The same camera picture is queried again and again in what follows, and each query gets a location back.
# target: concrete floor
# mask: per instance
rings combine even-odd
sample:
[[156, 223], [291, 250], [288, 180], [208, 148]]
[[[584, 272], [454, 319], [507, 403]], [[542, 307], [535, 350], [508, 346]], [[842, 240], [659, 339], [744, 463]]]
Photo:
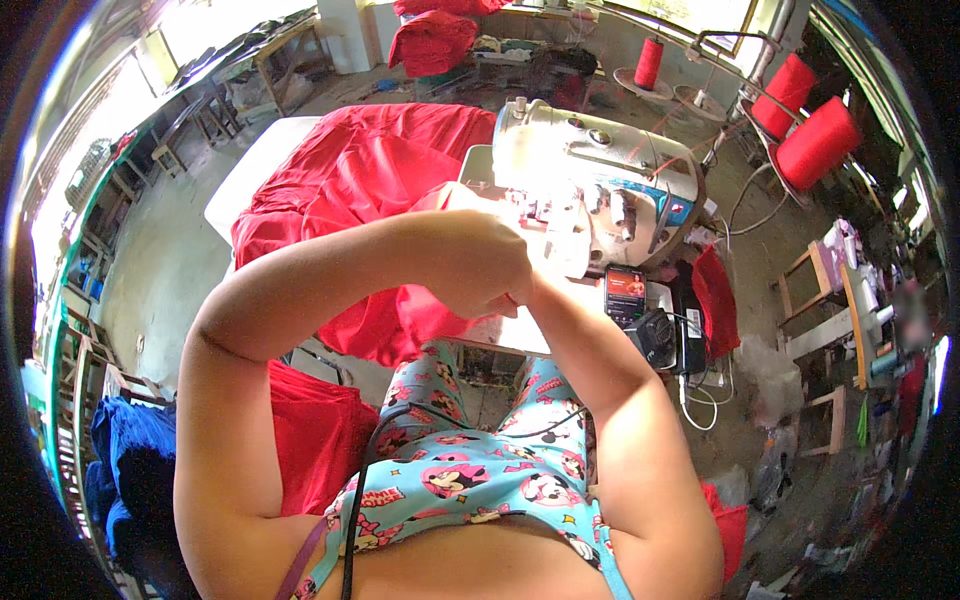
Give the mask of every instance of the concrete floor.
[[[391, 73], [383, 65], [370, 73], [332, 78], [322, 84], [324, 92], [297, 110], [295, 115], [325, 114], [341, 106], [359, 104], [358, 99], [369, 91], [372, 83], [388, 76], [405, 79], [401, 69]], [[363, 103], [409, 102], [411, 96], [402, 92], [377, 93]], [[488, 96], [469, 104], [496, 109], [486, 107], [489, 103]], [[606, 90], [596, 94], [590, 112], [649, 130], [662, 120], [664, 108], [648, 105], [636, 96], [624, 93], [616, 84], [609, 84]], [[212, 149], [202, 142], [196, 131], [188, 129], [177, 147], [188, 165], [188, 172], [174, 180], [160, 175], [156, 184], [144, 191], [130, 210], [123, 226], [116, 262], [104, 288], [99, 314], [94, 317], [107, 328], [121, 363], [129, 371], [161, 383], [168, 391], [172, 392], [177, 385], [180, 351], [187, 330], [205, 296], [221, 281], [230, 262], [230, 248], [204, 219], [204, 208], [236, 161], [275, 118], [275, 113], [261, 117], [245, 127], [236, 139], [221, 141]], [[666, 119], [664, 126], [664, 134], [689, 147], [701, 144], [717, 132], [714, 124], [684, 114], [683, 109]], [[697, 151], [697, 157], [703, 156], [705, 149]], [[721, 149], [718, 163], [707, 177], [708, 195], [717, 203], [721, 214], [730, 215], [737, 194], [752, 171], [753, 167], [747, 164], [733, 143]], [[763, 188], [752, 187], [736, 215], [733, 228], [742, 228], [759, 219], [779, 199], [779, 196], [771, 197]], [[771, 347], [776, 347], [776, 322], [782, 308], [779, 293], [772, 290], [769, 283], [805, 250], [810, 240], [824, 235], [830, 221], [831, 217], [819, 207], [804, 211], [788, 202], [763, 228], [733, 238], [730, 255], [725, 256], [725, 261], [736, 298], [741, 337], [755, 334]], [[727, 254], [725, 245], [721, 248], [721, 253]], [[798, 274], [796, 283], [791, 281], [795, 298], [812, 296], [814, 286], [812, 274]], [[804, 318], [822, 320], [822, 316], [816, 314], [819, 310], [812, 310], [813, 314]], [[136, 339], [141, 334], [145, 345], [143, 351], [137, 353]], [[322, 348], [313, 349], [349, 372], [353, 385], [361, 391], [361, 397], [379, 406], [390, 382], [389, 370], [352, 357], [332, 355]], [[697, 431], [684, 421], [684, 432], [701, 476], [711, 477], [734, 465], [753, 473], [763, 450], [766, 432], [751, 422], [750, 393], [745, 388], [738, 386], [733, 401], [720, 407], [720, 417], [711, 431]], [[718, 388], [711, 391], [717, 399], [727, 393]], [[675, 396], [676, 386], [672, 392]], [[492, 388], [468, 388], [465, 396], [471, 422], [496, 424], [502, 419], [510, 393]], [[690, 412], [698, 422], [707, 423], [712, 409], [693, 405]], [[813, 470], [810, 477], [805, 478], [806, 483], [798, 486], [795, 497], [809, 497], [799, 494], [801, 487], [809, 491], [810, 486], [839, 486], [850, 466], [834, 463], [836, 461], [830, 459], [826, 466], [817, 463], [813, 467], [798, 467]], [[827, 491], [818, 490], [814, 497], [822, 497], [820, 492]], [[784, 565], [799, 558], [796, 554], [802, 554], [810, 535], [800, 536], [792, 544], [785, 543], [778, 531], [782, 533], [795, 523], [789, 520], [786, 511], [780, 514], [787, 516], [781, 519], [782, 522], [777, 516], [763, 535], [748, 544], [745, 560], [760, 552], [780, 552]], [[730, 597], [742, 597], [740, 590], [744, 587], [741, 580], [746, 578], [749, 585], [749, 579], [754, 576], [749, 570], [742, 569], [745, 574], [738, 576], [728, 587]], [[762, 573], [766, 578], [777, 575], [779, 573]]]

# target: purple strap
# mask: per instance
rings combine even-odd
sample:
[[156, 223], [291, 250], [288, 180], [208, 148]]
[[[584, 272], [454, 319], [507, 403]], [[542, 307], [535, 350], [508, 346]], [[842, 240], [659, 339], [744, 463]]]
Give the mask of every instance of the purple strap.
[[290, 565], [287, 576], [283, 578], [283, 583], [280, 584], [280, 591], [276, 593], [276, 600], [290, 600], [290, 596], [294, 595], [297, 585], [300, 584], [300, 576], [306, 568], [306, 562], [313, 555], [317, 542], [320, 541], [320, 536], [324, 534], [324, 529], [326, 529], [326, 518], [322, 517], [317, 526], [310, 532], [310, 535], [306, 537], [306, 541], [300, 547], [300, 552], [297, 553], [294, 563]]

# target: person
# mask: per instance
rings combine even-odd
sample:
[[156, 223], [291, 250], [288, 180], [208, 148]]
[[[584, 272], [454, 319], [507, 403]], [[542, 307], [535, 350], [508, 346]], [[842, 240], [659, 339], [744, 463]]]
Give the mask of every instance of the person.
[[627, 294], [643, 296], [643, 281], [640, 281], [639, 275], [634, 275], [634, 280], [627, 284]]
[[[180, 547], [204, 598], [340, 597], [357, 478], [322, 516], [278, 516], [267, 364], [365, 296], [406, 283], [465, 318], [515, 317], [526, 305], [552, 361], [528, 362], [524, 391], [493, 434], [461, 421], [446, 344], [428, 344], [397, 370], [381, 415], [409, 412], [375, 442], [355, 528], [354, 597], [719, 592], [719, 532], [659, 378], [608, 317], [531, 266], [510, 228], [491, 214], [447, 210], [272, 252], [206, 299], [183, 350], [174, 486]], [[595, 497], [581, 406], [596, 427]]]

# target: phone screen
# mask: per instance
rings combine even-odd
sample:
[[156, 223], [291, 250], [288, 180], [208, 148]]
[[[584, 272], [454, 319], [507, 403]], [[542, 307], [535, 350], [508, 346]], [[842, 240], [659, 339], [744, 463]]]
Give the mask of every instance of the phone screen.
[[647, 288], [643, 273], [633, 267], [607, 267], [607, 314], [621, 329], [643, 315]]

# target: industrial sewing machine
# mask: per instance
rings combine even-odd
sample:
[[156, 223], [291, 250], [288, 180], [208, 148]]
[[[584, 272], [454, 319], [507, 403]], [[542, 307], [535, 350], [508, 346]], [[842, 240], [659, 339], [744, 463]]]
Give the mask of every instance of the industrial sewing machine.
[[706, 199], [685, 145], [523, 97], [500, 110], [492, 147], [470, 149], [460, 180], [514, 202], [573, 278], [601, 276], [609, 263], [656, 266]]

